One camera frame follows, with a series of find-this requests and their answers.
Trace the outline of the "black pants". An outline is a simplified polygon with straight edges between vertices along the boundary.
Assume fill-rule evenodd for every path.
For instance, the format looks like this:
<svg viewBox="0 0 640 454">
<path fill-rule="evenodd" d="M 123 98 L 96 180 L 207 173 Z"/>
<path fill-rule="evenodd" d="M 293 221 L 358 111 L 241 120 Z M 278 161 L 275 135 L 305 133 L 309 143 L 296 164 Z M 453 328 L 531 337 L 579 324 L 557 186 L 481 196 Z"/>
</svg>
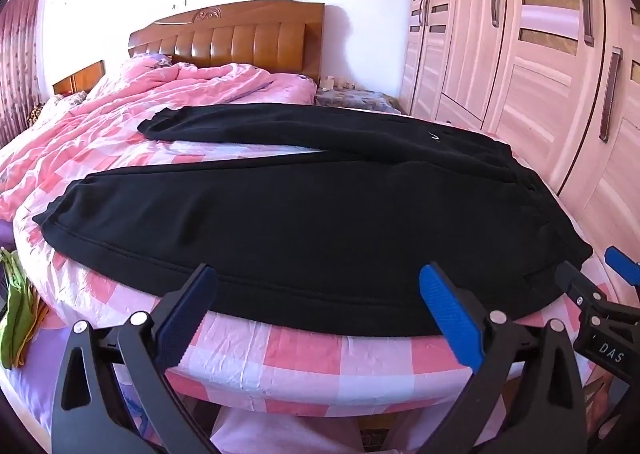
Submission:
<svg viewBox="0 0 640 454">
<path fill-rule="evenodd" d="M 592 254 L 541 178 L 477 132 L 285 104 L 165 109 L 139 131 L 288 152 L 89 174 L 36 223 L 62 255 L 155 296 L 207 264 L 217 313 L 338 336 L 433 336 L 423 266 L 517 319 L 559 298 L 560 264 Z"/>
</svg>

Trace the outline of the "green cloth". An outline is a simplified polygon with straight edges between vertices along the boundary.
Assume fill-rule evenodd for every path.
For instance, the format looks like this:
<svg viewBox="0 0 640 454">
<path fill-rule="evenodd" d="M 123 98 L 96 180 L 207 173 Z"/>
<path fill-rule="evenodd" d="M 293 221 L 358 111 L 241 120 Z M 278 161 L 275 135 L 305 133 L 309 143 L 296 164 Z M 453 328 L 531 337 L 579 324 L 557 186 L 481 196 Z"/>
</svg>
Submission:
<svg viewBox="0 0 640 454">
<path fill-rule="evenodd" d="M 1 265 L 8 289 L 1 318 L 1 365 L 6 370 L 25 364 L 29 342 L 47 316 L 47 304 L 29 281 L 16 251 L 1 249 Z"/>
</svg>

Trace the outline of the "light wooden wardrobe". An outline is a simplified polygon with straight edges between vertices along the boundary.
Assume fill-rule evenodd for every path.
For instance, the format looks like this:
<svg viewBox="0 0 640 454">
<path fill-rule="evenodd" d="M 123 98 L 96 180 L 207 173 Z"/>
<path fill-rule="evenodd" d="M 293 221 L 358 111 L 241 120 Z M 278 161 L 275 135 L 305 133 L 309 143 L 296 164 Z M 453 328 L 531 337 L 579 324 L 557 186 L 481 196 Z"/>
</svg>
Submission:
<svg viewBox="0 0 640 454">
<path fill-rule="evenodd" d="M 411 0 L 400 105 L 504 140 L 597 253 L 639 254 L 639 0 Z"/>
</svg>

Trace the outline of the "pink quilt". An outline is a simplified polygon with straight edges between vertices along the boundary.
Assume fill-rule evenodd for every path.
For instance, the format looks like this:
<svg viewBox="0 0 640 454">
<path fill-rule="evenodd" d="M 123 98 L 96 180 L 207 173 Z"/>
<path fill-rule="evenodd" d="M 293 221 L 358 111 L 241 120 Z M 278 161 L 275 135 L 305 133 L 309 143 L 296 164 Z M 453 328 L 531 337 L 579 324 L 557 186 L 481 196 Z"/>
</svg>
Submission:
<svg viewBox="0 0 640 454">
<path fill-rule="evenodd" d="M 138 126 L 165 108 L 232 102 L 309 105 L 316 91 L 306 76 L 248 64 L 160 67 L 149 57 L 131 59 L 122 71 L 104 76 L 81 104 L 63 100 L 44 107 L 33 127 L 2 148 L 1 218 L 20 224 L 68 183 L 92 172 L 280 154 L 277 147 L 154 142 Z"/>
</svg>

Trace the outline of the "floral nightstand cover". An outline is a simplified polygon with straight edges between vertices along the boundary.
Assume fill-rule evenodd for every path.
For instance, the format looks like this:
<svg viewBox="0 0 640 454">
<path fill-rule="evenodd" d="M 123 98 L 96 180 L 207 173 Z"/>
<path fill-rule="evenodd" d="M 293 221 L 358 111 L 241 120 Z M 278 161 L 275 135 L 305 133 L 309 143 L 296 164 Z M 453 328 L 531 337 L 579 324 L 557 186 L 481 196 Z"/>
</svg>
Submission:
<svg viewBox="0 0 640 454">
<path fill-rule="evenodd" d="M 314 96 L 314 105 L 324 107 L 340 107 L 359 110 L 387 112 L 387 114 L 402 115 L 396 98 L 381 92 L 368 90 L 319 90 Z"/>
</svg>

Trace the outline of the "maroon patterned curtain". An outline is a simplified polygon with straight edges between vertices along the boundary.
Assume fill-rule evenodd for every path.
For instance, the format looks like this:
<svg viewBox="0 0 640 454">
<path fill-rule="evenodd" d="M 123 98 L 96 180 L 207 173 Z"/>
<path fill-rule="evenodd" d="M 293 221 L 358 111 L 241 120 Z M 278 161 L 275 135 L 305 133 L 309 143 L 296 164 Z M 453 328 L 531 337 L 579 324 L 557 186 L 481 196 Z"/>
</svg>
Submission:
<svg viewBox="0 0 640 454">
<path fill-rule="evenodd" d="M 39 0 L 9 0 L 1 11 L 1 146 L 28 127 L 41 102 L 37 64 Z"/>
</svg>

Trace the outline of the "brown wooden nightstand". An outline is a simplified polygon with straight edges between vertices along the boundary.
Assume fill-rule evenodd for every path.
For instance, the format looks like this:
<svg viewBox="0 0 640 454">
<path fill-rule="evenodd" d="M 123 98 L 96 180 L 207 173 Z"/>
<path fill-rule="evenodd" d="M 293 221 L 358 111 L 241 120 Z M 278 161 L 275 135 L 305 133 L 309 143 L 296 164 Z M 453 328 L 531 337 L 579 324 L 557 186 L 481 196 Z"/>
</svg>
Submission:
<svg viewBox="0 0 640 454">
<path fill-rule="evenodd" d="M 80 91 L 90 92 L 104 76 L 103 60 L 81 69 L 53 85 L 53 93 L 69 96 Z"/>
</svg>

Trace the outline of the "brown wooden headboard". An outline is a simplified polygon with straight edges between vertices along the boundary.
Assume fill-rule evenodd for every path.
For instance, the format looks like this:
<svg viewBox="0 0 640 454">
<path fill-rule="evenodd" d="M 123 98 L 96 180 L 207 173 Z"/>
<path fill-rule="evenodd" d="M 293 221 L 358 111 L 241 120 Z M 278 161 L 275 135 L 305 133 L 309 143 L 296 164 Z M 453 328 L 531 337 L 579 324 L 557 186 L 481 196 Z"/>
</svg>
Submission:
<svg viewBox="0 0 640 454">
<path fill-rule="evenodd" d="M 318 81 L 323 21 L 322 3 L 254 0 L 207 6 L 132 32 L 128 53 L 164 54 L 198 67 L 250 64 Z"/>
</svg>

